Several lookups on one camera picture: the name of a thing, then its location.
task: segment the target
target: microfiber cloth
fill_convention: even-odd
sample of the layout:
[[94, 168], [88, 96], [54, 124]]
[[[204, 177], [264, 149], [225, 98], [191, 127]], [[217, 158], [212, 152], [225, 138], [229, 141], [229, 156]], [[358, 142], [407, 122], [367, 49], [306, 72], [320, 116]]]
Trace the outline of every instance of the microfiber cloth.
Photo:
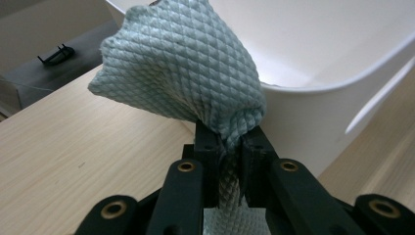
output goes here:
[[207, 0], [161, 0], [126, 12], [101, 45], [96, 95], [168, 118], [200, 119], [225, 152], [219, 207], [204, 211], [204, 234], [268, 234], [264, 210], [240, 204], [240, 137], [259, 125], [265, 97], [255, 64]]

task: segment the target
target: diamond-patterned fabric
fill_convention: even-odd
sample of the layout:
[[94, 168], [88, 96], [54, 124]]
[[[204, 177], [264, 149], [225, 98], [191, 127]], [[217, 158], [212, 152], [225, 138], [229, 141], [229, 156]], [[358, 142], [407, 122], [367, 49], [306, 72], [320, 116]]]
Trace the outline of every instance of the diamond-patterned fabric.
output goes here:
[[208, 1], [133, 7], [101, 50], [91, 92], [220, 134], [220, 209], [205, 211], [205, 234], [266, 234], [264, 211], [238, 205], [236, 171], [239, 138], [259, 125], [265, 98], [250, 54]]

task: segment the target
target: wooden table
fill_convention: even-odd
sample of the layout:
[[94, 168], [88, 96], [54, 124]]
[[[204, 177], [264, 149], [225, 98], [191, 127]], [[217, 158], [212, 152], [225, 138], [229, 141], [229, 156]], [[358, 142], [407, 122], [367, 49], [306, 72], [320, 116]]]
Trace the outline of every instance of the wooden table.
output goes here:
[[[0, 123], [0, 234], [71, 234], [100, 200], [114, 194], [140, 200], [158, 189], [183, 144], [192, 143], [193, 133], [178, 120], [91, 94], [86, 87], [99, 69]], [[415, 153], [411, 99], [404, 108], [412, 120], [382, 136], [389, 147], [371, 149], [361, 138], [373, 133], [363, 134], [357, 140], [363, 150], [346, 150], [322, 174], [331, 193], [352, 202], [381, 191], [415, 209], [414, 158], [399, 151]], [[402, 135], [406, 141], [396, 141]]]

